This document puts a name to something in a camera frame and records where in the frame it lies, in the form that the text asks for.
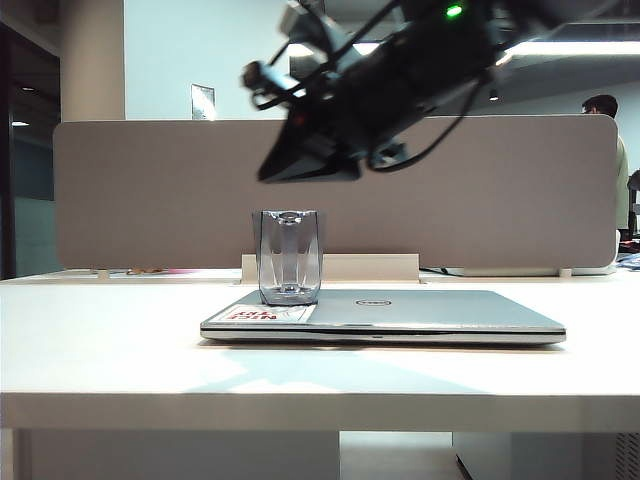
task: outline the man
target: man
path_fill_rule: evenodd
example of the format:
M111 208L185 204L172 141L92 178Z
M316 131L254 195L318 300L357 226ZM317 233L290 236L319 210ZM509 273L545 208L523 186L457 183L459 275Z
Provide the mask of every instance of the man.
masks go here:
M596 95L582 104L582 113L601 113L615 119L617 112L618 102L611 95ZM616 151L616 173L616 228L622 230L620 234L624 237L629 222L629 164L620 135Z

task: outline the glass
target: glass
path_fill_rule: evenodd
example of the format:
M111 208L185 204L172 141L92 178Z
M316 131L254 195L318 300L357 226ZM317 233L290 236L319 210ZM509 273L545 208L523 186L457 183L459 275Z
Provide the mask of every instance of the glass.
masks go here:
M253 214L258 284L267 305L316 303L322 277L322 217L314 210Z

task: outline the white wall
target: white wall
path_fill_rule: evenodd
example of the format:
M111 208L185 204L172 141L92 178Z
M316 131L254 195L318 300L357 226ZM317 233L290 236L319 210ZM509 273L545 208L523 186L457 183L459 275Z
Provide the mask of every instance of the white wall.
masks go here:
M616 122L624 139L629 159L629 173L640 168L640 82L610 85L597 90L583 90L565 95L528 100L476 109L472 115L536 115L552 113L580 113L582 102L601 93L613 95L618 100Z
M126 0L126 118L190 119L191 84L215 88L221 119L281 118L261 113L240 85L244 65L266 60L286 38L285 0ZM279 63L288 70L287 58Z

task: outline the silver laptop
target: silver laptop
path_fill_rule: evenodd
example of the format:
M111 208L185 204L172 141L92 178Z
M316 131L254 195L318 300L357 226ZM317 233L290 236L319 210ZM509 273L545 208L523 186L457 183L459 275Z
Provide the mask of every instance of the silver laptop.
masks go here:
M543 345L565 340L563 325L484 290L320 290L310 316L230 320L236 305L261 305L258 291L200 325L219 341Z

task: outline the gray divider panel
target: gray divider panel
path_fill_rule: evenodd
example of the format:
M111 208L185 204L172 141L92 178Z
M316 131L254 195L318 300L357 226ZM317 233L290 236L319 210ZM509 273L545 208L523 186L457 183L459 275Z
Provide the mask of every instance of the gray divider panel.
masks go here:
M403 137L427 146L451 118ZM67 268L239 267L250 213L327 213L328 253L419 253L423 266L597 267L615 248L616 126L601 115L469 117L405 170L262 185L276 120L64 123L55 144Z

